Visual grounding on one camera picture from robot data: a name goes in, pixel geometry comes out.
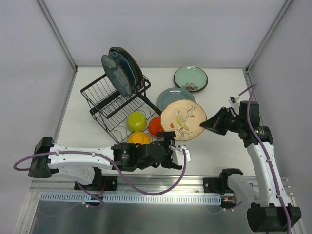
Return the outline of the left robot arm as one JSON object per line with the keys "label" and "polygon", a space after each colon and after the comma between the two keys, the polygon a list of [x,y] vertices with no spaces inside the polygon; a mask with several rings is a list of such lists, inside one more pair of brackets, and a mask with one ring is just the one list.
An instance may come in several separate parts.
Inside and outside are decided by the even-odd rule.
{"label": "left robot arm", "polygon": [[65,147],[44,137],[35,146],[28,175],[32,178],[60,176],[78,182],[86,190],[108,185],[102,170],[133,172],[159,166],[181,170],[190,162],[189,150],[176,146],[174,132],[158,132],[152,141],[144,132],[133,132],[126,142],[102,148]]}

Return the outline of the black striped cream plate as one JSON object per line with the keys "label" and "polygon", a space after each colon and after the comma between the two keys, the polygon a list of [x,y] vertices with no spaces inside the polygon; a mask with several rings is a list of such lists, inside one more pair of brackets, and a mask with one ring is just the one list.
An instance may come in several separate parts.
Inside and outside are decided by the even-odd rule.
{"label": "black striped cream plate", "polygon": [[129,63],[130,68],[133,70],[132,73],[134,73],[134,76],[135,76],[136,90],[140,90],[144,86],[144,81],[143,81],[142,71],[139,65],[137,64],[137,62],[125,49],[121,47],[111,47],[109,49],[109,53],[112,53],[112,52],[117,52]]}

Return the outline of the grey deer plate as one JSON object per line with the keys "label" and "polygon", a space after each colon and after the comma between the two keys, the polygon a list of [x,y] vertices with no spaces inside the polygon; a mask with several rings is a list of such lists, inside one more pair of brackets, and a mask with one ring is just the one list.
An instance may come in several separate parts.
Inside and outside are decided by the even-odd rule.
{"label": "grey deer plate", "polygon": [[123,48],[121,47],[117,47],[117,49],[120,50],[120,52],[126,56],[126,58],[128,58],[131,63],[134,65],[135,69],[136,69],[136,72],[137,72],[137,75],[138,75],[138,81],[137,81],[137,86],[138,86],[138,89],[142,89],[144,87],[144,78],[143,78],[143,74],[142,74],[142,71],[139,67],[139,65],[137,64],[137,62],[134,60],[134,58]]}

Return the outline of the dark blue speckled plate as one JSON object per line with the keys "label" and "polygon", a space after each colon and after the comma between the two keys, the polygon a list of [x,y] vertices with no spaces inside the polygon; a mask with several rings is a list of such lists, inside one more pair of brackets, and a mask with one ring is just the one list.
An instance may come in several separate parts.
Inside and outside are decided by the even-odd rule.
{"label": "dark blue speckled plate", "polygon": [[130,97],[133,94],[131,83],[122,67],[108,55],[101,57],[101,63],[106,76],[116,90],[124,97]]}

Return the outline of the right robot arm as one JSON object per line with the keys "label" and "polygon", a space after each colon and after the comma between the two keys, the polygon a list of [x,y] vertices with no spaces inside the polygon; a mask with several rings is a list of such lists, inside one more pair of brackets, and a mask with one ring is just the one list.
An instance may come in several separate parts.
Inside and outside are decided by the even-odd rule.
{"label": "right robot arm", "polygon": [[222,107],[201,127],[224,136],[237,133],[252,160],[258,189],[255,190],[237,168],[223,169],[217,178],[203,179],[205,192],[221,195],[234,193],[240,204],[247,204],[247,222],[255,232],[287,232],[302,214],[293,206],[283,187],[274,156],[273,137],[269,127],[260,125],[259,104],[241,101],[239,111]]}

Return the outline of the cream bird plate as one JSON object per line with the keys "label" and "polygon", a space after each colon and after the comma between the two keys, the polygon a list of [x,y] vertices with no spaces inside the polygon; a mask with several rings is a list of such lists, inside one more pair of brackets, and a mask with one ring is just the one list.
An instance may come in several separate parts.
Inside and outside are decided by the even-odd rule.
{"label": "cream bird plate", "polygon": [[206,120],[203,108],[187,99],[169,104],[160,115],[161,127],[166,132],[175,132],[176,141],[188,141],[199,136],[204,131],[200,124]]}

